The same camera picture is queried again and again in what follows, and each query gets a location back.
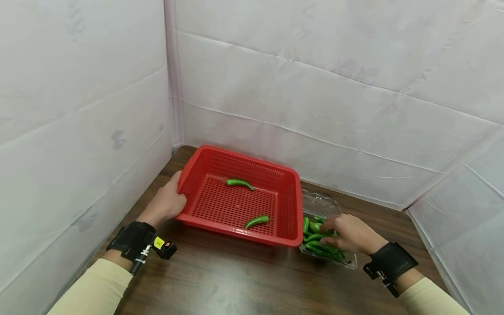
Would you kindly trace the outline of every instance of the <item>white backdrop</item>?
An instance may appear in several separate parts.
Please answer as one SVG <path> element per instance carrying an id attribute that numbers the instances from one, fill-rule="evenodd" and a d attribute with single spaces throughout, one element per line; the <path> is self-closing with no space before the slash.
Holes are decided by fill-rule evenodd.
<path id="1" fill-rule="evenodd" d="M 400 210 L 502 134 L 502 3 L 167 3 L 189 144 Z"/>
<path id="2" fill-rule="evenodd" d="M 452 296 L 473 314 L 502 314 L 504 138 L 408 212 Z"/>
<path id="3" fill-rule="evenodd" d="M 0 2 L 0 313 L 47 311 L 171 154 L 163 3 Z"/>

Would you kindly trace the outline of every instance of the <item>red plastic basket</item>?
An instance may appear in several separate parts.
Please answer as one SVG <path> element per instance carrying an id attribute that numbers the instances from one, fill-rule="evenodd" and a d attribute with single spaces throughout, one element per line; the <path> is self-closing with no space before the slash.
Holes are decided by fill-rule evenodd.
<path id="1" fill-rule="evenodd" d="M 242 186 L 226 180 L 242 179 Z M 244 239 L 296 247 L 303 238 L 299 175 L 291 168 L 212 146 L 199 147 L 182 171 L 178 191 L 187 204 L 177 219 Z M 270 221 L 245 230 L 258 216 Z"/>

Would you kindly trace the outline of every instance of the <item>hand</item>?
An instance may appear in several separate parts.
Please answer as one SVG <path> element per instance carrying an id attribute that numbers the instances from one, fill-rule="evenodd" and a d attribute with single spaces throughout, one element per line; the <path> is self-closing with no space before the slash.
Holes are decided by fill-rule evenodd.
<path id="1" fill-rule="evenodd" d="M 175 173 L 170 181 L 158 190 L 137 221 L 146 222 L 157 228 L 165 220 L 179 215 L 185 207 L 185 195 L 178 194 L 178 180 L 182 171 Z"/>
<path id="2" fill-rule="evenodd" d="M 335 229 L 337 237 L 326 237 L 320 240 L 323 245 L 335 246 L 351 253 L 371 255 L 385 246 L 388 241 L 376 233 L 359 218 L 349 214 L 339 214 L 327 219 L 320 226 L 321 231 Z"/>

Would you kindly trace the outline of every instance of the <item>yellow label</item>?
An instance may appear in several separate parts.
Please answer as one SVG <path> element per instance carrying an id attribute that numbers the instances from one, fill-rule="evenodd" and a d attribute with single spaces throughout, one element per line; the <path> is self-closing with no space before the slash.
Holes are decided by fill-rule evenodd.
<path id="1" fill-rule="evenodd" d="M 161 249 L 163 244 L 164 244 L 164 241 L 159 236 L 156 237 L 156 239 L 154 240 L 154 247 L 157 249 Z"/>

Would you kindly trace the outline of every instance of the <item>wrist strap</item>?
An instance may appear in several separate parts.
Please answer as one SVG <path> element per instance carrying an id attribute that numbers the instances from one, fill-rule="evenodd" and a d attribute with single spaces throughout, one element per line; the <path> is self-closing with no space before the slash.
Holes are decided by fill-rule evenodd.
<path id="1" fill-rule="evenodd" d="M 134 262 L 144 248 L 152 244 L 156 229 L 145 222 L 132 222 L 119 230 L 117 236 L 107 246 L 116 249 L 121 256 Z"/>
<path id="2" fill-rule="evenodd" d="M 399 296 L 394 287 L 397 278 L 418 266 L 418 262 L 398 243 L 387 243 L 371 258 L 372 261 L 364 265 L 364 271 L 372 280 L 379 277 L 394 297 Z"/>

